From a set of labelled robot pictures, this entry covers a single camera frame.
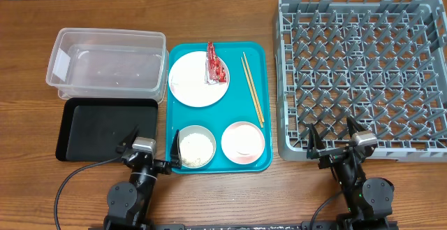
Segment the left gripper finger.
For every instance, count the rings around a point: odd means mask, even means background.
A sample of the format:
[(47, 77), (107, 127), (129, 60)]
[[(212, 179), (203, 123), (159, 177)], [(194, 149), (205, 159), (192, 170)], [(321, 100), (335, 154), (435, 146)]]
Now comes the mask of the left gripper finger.
[(128, 148), (132, 147), (133, 142), (138, 137), (139, 127), (135, 126), (133, 130), (124, 137), (124, 139), (118, 143), (116, 147), (116, 153), (123, 154)]
[(170, 148), (170, 165), (172, 168), (180, 169), (182, 167), (182, 157), (179, 149), (179, 130), (175, 132)]

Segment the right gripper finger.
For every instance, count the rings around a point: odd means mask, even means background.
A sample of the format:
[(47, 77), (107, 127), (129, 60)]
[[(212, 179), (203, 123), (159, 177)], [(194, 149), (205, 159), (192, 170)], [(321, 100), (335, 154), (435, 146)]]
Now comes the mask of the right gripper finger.
[(346, 122), (351, 141), (356, 143), (364, 143), (366, 141), (366, 129), (357, 123), (351, 116), (347, 117)]
[(320, 150), (324, 150), (325, 146), (321, 137), (319, 136), (314, 124), (306, 124), (309, 130), (309, 139), (307, 145), (307, 158), (318, 159), (321, 157)]

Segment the white rice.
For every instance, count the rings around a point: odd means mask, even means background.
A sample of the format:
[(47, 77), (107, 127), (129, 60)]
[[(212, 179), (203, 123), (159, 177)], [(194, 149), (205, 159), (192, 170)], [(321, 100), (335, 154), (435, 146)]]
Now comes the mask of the white rice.
[(179, 146), (182, 164), (188, 168), (206, 165), (214, 155), (212, 141), (203, 134), (192, 133), (184, 137)]

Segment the grey bowl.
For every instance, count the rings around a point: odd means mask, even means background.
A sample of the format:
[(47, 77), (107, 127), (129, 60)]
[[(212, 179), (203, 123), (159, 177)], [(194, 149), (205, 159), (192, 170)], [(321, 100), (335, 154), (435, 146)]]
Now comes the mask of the grey bowl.
[(202, 168), (209, 164), (216, 147), (213, 134), (205, 127), (191, 125), (179, 131), (179, 153), (186, 168)]

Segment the wooden chopstick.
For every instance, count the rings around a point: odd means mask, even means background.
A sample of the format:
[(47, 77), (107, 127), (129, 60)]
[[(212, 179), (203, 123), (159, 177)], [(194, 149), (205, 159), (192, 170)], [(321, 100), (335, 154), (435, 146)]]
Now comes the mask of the wooden chopstick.
[(262, 108), (261, 108), (261, 103), (260, 103), (259, 98), (258, 98), (258, 93), (257, 93), (257, 91), (256, 91), (256, 86), (255, 86), (255, 84), (254, 84), (254, 79), (253, 79), (253, 76), (252, 76), (252, 74), (251, 74), (251, 69), (250, 69), (249, 62), (248, 62), (248, 59), (247, 59), (247, 56), (246, 56), (246, 53), (245, 53), (245, 52), (243, 52), (243, 59), (244, 59), (245, 66), (247, 67), (247, 71), (248, 71), (249, 79), (250, 79), (251, 84), (252, 84), (252, 87), (253, 87), (254, 96), (255, 96), (255, 98), (256, 98), (256, 102), (257, 102), (257, 105), (258, 105), (258, 108), (259, 108), (259, 111), (260, 111), (260, 114), (261, 114), (261, 119), (262, 119), (262, 122), (263, 122), (263, 125), (264, 125), (264, 123), (265, 123), (265, 118), (264, 118), (264, 116), (263, 116), (263, 111), (262, 111)]
[(258, 121), (259, 121), (259, 124), (260, 124), (261, 128), (263, 128), (263, 122), (262, 122), (262, 119), (261, 119), (261, 114), (260, 114), (260, 111), (259, 111), (259, 108), (258, 108), (258, 105), (257, 105), (257, 102), (256, 102), (256, 98), (254, 96), (254, 91), (253, 91), (253, 87), (252, 87), (251, 81), (249, 79), (247, 67), (245, 66), (244, 59), (242, 57), (240, 59), (241, 59), (241, 62), (242, 62), (242, 68), (244, 70), (245, 78), (246, 78), (246, 81), (247, 81), (247, 84), (248, 84), (248, 87), (249, 87), (251, 99), (252, 99), (253, 104), (254, 104), (256, 115), (258, 117)]

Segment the pink bowl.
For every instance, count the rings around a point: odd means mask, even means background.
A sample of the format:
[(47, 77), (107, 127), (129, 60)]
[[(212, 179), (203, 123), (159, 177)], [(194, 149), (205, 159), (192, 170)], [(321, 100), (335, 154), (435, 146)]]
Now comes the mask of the pink bowl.
[(264, 135), (250, 122), (235, 122), (222, 133), (221, 149), (235, 164), (252, 164), (261, 157), (265, 149)]

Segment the large white plate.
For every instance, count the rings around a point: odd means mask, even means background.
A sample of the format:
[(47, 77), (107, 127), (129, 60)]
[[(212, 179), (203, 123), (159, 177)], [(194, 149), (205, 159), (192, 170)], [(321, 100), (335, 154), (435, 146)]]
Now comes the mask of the large white plate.
[(227, 92), (230, 73), (219, 59), (226, 74), (226, 82), (206, 81), (206, 52), (195, 51), (182, 55), (170, 68), (168, 86), (172, 95), (186, 106), (202, 108), (219, 101)]

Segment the red snack wrapper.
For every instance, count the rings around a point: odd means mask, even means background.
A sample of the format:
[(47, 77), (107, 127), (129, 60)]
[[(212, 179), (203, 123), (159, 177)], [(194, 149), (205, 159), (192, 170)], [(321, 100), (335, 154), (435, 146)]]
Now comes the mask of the red snack wrapper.
[(207, 43), (205, 82), (211, 85), (227, 82), (225, 68), (217, 56), (213, 42)]

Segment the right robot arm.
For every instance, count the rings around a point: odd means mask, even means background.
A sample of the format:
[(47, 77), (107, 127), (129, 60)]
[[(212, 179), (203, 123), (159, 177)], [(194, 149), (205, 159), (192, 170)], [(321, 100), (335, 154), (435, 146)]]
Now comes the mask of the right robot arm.
[[(317, 159), (320, 169), (329, 168), (339, 183), (340, 192), (323, 202), (312, 215), (308, 229), (397, 229), (389, 222), (393, 213), (394, 184), (385, 178), (367, 178), (362, 163), (377, 147), (378, 138), (356, 120), (346, 119), (351, 140), (342, 148), (326, 150), (316, 127), (308, 124), (309, 144), (307, 158)], [(318, 214), (338, 196), (344, 196), (348, 212), (336, 216), (331, 222), (317, 222)]]

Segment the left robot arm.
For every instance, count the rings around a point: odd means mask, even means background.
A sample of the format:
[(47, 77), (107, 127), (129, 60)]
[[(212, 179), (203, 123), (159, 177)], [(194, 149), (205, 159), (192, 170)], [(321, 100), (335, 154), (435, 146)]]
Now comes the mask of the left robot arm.
[(134, 128), (117, 146), (121, 161), (131, 169), (127, 182), (113, 185), (107, 195), (108, 214), (104, 229), (154, 229), (147, 219), (147, 211), (159, 174), (170, 175), (174, 168), (182, 167), (179, 150), (179, 132), (175, 132), (170, 148), (170, 159), (155, 159), (156, 141), (139, 137)]

